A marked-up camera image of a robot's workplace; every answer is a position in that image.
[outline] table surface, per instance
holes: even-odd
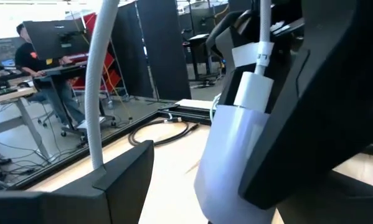
[[[34,88],[20,88],[16,92],[1,95],[0,96],[0,102],[7,101],[7,100],[13,100],[15,98],[19,98],[19,97],[23,97],[23,96],[33,94],[35,92],[36,92],[36,90]]]
[[[142,129],[137,133],[136,139],[157,141],[172,136],[183,128],[182,123],[158,124]],[[193,182],[209,129],[209,126],[201,126],[178,141],[155,147],[152,180],[139,223],[165,224],[174,223],[175,220],[176,223],[207,223],[196,199]],[[125,136],[105,147],[103,158],[108,162],[131,148]],[[373,185],[373,156],[359,154],[335,170]],[[91,171],[91,160],[86,157],[29,190],[50,192]],[[283,223],[278,213],[272,223]]]

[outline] desk leg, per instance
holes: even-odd
[[[204,45],[204,57],[205,57],[205,74],[211,75],[211,56],[209,51],[207,50],[207,47]]]
[[[100,111],[100,115],[102,116],[106,116],[105,114],[105,109],[103,108],[103,105],[102,105],[102,101],[99,100],[99,111]]]
[[[22,119],[25,125],[30,130],[30,133],[32,135],[32,138],[34,139],[35,143],[37,144],[39,151],[44,156],[43,159],[49,159],[48,151],[46,150],[44,143],[42,143],[42,138],[39,135],[38,131],[36,130],[34,124],[32,123],[32,120],[30,118],[30,115],[26,111],[26,108],[23,105],[23,102],[20,98],[18,98],[15,102],[17,108],[20,110],[20,114],[22,115]]]
[[[192,55],[192,63],[193,63],[193,71],[194,71],[194,79],[196,81],[200,81],[199,77],[199,69],[197,67],[197,60],[196,60],[196,51],[191,47],[191,55]]]

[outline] curved white tube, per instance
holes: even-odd
[[[271,0],[260,1],[260,42],[270,42],[271,29]],[[264,75],[266,66],[255,66],[254,73],[257,75]]]
[[[104,0],[97,16],[89,49],[85,79],[85,118],[89,151],[94,169],[103,165],[102,140],[99,123],[99,90],[106,50],[120,0]]]

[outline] desk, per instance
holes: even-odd
[[[191,101],[180,101],[190,106]],[[140,224],[193,223],[207,224],[194,193],[193,183],[199,159],[205,148],[210,127],[201,126],[186,137],[163,146],[155,147],[153,175],[141,214]],[[142,129],[136,139],[160,140],[183,130],[181,123],[159,124]],[[132,146],[125,137],[103,149],[105,162],[119,156]],[[373,185],[373,156],[359,154],[335,168],[336,171]],[[53,191],[92,171],[89,157],[78,161],[29,190]],[[278,213],[273,224],[282,224]]]
[[[28,112],[26,111],[26,108],[23,105],[23,102],[21,101],[21,97],[27,96],[27,95],[30,95],[30,94],[33,94],[33,93],[35,93],[35,89],[33,89],[33,88],[20,88],[16,92],[8,93],[8,94],[0,96],[0,103],[2,103],[4,101],[14,100],[14,103],[16,104],[16,106],[19,109],[20,114],[21,114],[20,116],[18,116],[16,118],[13,118],[13,119],[10,119],[8,121],[4,121],[4,122],[0,123],[0,133],[2,133],[4,131],[7,131],[7,130],[10,130],[12,128],[16,128],[20,125],[26,125],[29,128],[31,136],[34,139],[35,143],[37,144],[37,146],[39,148],[39,151],[41,152],[41,154],[43,156],[41,156],[38,153],[37,154],[41,158],[47,159],[47,158],[49,158],[49,154],[48,154],[44,144],[42,143],[42,138],[39,135],[39,133],[37,132],[32,120],[31,120],[31,118],[28,114]]]

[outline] man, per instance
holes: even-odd
[[[45,73],[43,70],[58,67],[66,63],[72,63],[68,57],[63,57],[61,59],[39,60],[24,25],[18,25],[16,30],[17,33],[25,40],[25,44],[20,46],[16,51],[15,64],[16,66],[20,66],[24,71],[29,72],[33,77],[44,76]],[[77,102],[73,100],[72,90],[68,83],[66,81],[57,83],[55,87],[71,117],[78,124],[84,122],[85,115],[79,110]],[[48,102],[52,106],[52,109],[56,112],[56,115],[59,117],[62,124],[68,126],[66,122],[66,114],[60,106],[60,101],[56,99],[53,88],[43,88],[41,89],[41,92],[48,99]]]

